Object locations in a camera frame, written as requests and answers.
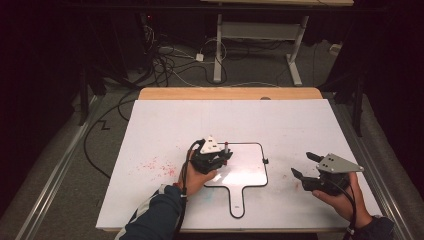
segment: table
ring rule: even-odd
[[[316,88],[144,88],[139,100],[322,99]]]
[[[97,228],[118,230],[159,184],[175,181],[186,145],[204,133],[229,142],[260,143],[270,160],[268,184],[244,190],[246,211],[239,219],[228,212],[225,189],[203,188],[188,202],[183,232],[318,232],[347,226],[330,206],[303,191],[290,172],[296,167],[306,175],[316,174],[306,151],[326,154],[335,149],[354,161],[328,101],[316,89],[146,88],[139,99]],[[358,176],[370,212],[381,214],[365,178]],[[132,185],[140,182],[143,190],[134,191],[137,187]],[[210,222],[211,214],[219,215],[220,221]]]
[[[271,5],[326,5],[326,6],[352,6],[353,0],[202,0],[216,2],[221,6],[224,3],[244,4],[271,4]],[[216,57],[214,65],[214,82],[221,82],[222,69],[222,38],[243,39],[270,39],[270,40],[294,40],[293,50],[286,55],[287,64],[295,86],[302,86],[299,71],[296,67],[296,57],[302,43],[303,34],[309,16],[303,16],[300,24],[275,24],[275,23],[244,23],[223,22],[222,14],[218,14]]]

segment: white tabletop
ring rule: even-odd
[[[268,183],[243,190],[239,219],[230,214],[225,188],[203,188],[188,201],[182,231],[319,232],[348,225],[291,173],[293,167],[318,176],[306,152],[332,152],[356,163],[327,100],[139,100],[96,227],[123,227],[160,184],[177,180],[190,145],[209,135],[218,142],[260,143],[269,159]],[[381,214],[362,173],[358,177],[369,212]]]

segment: metal rail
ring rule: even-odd
[[[100,102],[101,100],[99,100],[96,96],[92,98],[90,103],[92,112],[95,112],[95,110],[99,107]],[[41,191],[40,196],[35,202],[34,207],[32,208],[27,219],[21,227],[21,230],[16,236],[16,240],[34,239],[37,230],[40,227],[44,216],[46,215],[47,210],[53,202],[53,199],[56,196],[57,191],[59,190],[62,180],[64,179],[66,172],[72,163],[75,149],[81,142],[81,139],[83,139],[83,137],[85,136],[87,128],[93,120],[93,115],[94,114],[90,114],[87,121],[78,129],[77,133],[75,134],[74,138],[66,149],[64,155],[57,163],[52,174],[47,180],[46,185]]]
[[[368,148],[366,147],[362,138],[357,137],[355,129],[349,124],[349,122],[351,121],[351,117],[348,109],[346,108],[346,106],[340,106],[338,109],[340,110],[342,121],[346,123],[345,129],[348,132],[345,134],[353,136],[353,144],[355,144],[359,149],[359,160],[362,160],[360,161],[360,164],[364,166],[365,169],[367,169],[367,172],[364,172],[364,175],[369,175],[369,177],[366,178],[368,184],[372,186],[374,190],[376,190],[376,197],[382,205],[381,207],[383,208],[382,210],[384,210],[384,215],[395,222],[395,239],[414,239],[411,230],[405,222],[404,216],[402,216],[401,212],[399,211],[398,203],[393,197],[393,194],[388,190],[388,186],[384,181],[383,177],[381,176],[378,167],[375,165],[374,161],[372,161],[371,153],[368,151]]]

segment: whiteboard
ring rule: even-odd
[[[319,175],[306,152],[331,152],[356,163],[327,100],[139,100],[96,227],[125,226],[160,184],[177,181],[190,145],[209,135],[218,142],[260,143],[269,160],[268,183],[244,189],[242,218],[231,216],[226,189],[202,188],[187,202],[182,230],[322,231],[348,225],[291,172],[293,167],[304,176]],[[358,179],[368,211],[381,214],[362,173]]]
[[[223,187],[228,190],[229,210],[235,218],[245,213],[243,191],[248,187],[264,187],[268,183],[266,159],[259,143],[228,143],[233,153],[228,163],[219,169],[215,178],[205,187]]]

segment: red marks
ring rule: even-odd
[[[177,168],[169,161],[161,161],[154,157],[151,161],[142,163],[137,167],[138,171],[153,171],[155,177],[175,177],[177,176]]]
[[[168,174],[169,174],[169,176],[174,177],[175,176],[175,168],[174,169],[170,168],[169,171],[168,171]]]

